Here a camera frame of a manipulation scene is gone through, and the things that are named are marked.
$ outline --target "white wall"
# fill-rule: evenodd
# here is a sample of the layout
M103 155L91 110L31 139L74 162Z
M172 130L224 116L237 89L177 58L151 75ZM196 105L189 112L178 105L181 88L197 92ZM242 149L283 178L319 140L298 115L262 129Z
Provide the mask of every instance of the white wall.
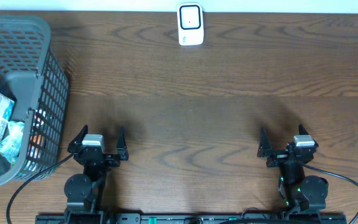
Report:
M181 0L0 0L0 9L176 11ZM358 0L198 0L205 12L358 13Z

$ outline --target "wood grain surface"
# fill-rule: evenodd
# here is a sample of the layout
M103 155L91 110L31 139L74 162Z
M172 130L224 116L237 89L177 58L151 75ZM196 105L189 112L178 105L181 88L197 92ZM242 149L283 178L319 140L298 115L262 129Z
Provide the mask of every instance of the wood grain surface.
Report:
M259 129L285 147L303 123L320 147L310 163L358 181L358 15L204 14L205 38L181 47L175 13L23 12L52 30L70 77L60 159L88 124L114 149L126 127L130 158L108 178L110 211L236 213L284 207L278 169L256 158ZM29 184L14 223L62 213L73 159ZM326 212L358 209L358 188L329 181ZM0 187L0 223L20 186Z

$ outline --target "gray basket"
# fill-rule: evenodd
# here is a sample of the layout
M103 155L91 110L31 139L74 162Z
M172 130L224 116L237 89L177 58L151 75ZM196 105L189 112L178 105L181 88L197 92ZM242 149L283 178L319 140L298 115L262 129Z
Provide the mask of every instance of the gray basket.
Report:
M11 120L25 122L14 166L0 156L0 185L54 165L60 150L68 80L38 17L0 16L0 90L15 101ZM38 179L50 176L53 170Z

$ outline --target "black metal frame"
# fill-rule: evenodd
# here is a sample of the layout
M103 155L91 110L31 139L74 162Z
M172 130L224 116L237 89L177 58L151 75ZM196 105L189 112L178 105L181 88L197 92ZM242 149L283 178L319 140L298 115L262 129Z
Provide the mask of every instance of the black metal frame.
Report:
M124 140L124 129L121 128L117 140L118 154L103 154L100 146L82 145L82 140L88 133L87 125L69 144L68 152L74 154L74 159L84 166L83 174L70 177L65 184L67 209L64 215L38 215L36 224L219 224L243 218L268 218L269 220L308 221L311 223L346 224L345 215L320 214L324 209L325 198L328 194L328 182L317 176L307 176L301 162L307 163L313 159L318 144L297 146L290 142L282 150L271 147L265 129L260 132L258 157L266 157L267 167L279 167L279 192L287 199L287 208L275 213L246 213L243 215L143 215L138 213L108 213L100 208L101 196L106 181L106 174L111 167L119 167L120 161L129 158ZM299 135L309 135L300 124Z

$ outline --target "black square outline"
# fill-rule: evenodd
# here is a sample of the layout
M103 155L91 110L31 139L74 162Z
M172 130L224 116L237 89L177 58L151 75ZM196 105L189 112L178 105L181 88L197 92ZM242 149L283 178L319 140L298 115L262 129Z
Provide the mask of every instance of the black square outline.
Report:
M198 27L195 27L195 28L183 28L183 26L181 25L181 9L183 7L197 7L198 8ZM199 29L201 27L200 7L197 6L197 5L180 6L180 8L179 8L179 23L180 23L180 28L182 28L183 30Z

